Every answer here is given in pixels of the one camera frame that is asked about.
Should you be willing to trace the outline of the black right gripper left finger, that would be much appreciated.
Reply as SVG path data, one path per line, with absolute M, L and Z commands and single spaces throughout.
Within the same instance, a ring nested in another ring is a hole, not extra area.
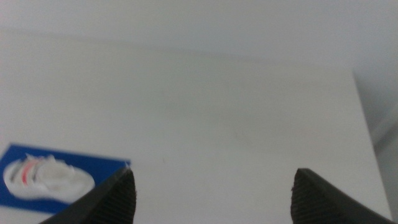
M 130 167 L 122 167 L 66 209 L 40 224 L 132 224 L 136 186 Z

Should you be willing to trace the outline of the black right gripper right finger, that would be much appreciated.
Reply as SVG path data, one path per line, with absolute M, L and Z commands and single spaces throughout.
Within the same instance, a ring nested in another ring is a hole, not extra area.
M 294 224 L 394 224 L 308 168 L 296 171 L 290 215 Z

